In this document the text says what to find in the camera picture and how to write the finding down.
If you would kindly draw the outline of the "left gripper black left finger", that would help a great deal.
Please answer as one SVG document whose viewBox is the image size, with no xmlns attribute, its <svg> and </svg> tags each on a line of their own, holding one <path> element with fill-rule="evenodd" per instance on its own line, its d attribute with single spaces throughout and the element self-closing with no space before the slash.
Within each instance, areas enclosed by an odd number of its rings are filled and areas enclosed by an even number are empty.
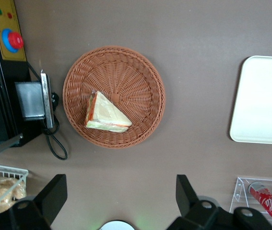
<svg viewBox="0 0 272 230">
<path fill-rule="evenodd" d="M 9 209 L 12 229 L 51 229 L 67 197 L 67 177 L 57 174 L 34 198 L 24 198 Z"/>
</svg>

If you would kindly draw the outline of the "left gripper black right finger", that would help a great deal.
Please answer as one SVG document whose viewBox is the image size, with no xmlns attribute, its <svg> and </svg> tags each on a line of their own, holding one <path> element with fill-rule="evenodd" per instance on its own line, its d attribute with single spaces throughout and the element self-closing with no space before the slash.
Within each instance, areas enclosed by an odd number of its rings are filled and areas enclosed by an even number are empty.
<svg viewBox="0 0 272 230">
<path fill-rule="evenodd" d="M 187 176 L 178 174 L 176 202 L 180 211 L 169 230 L 222 230 L 218 224 L 219 207 L 208 199 L 199 199 Z"/>
</svg>

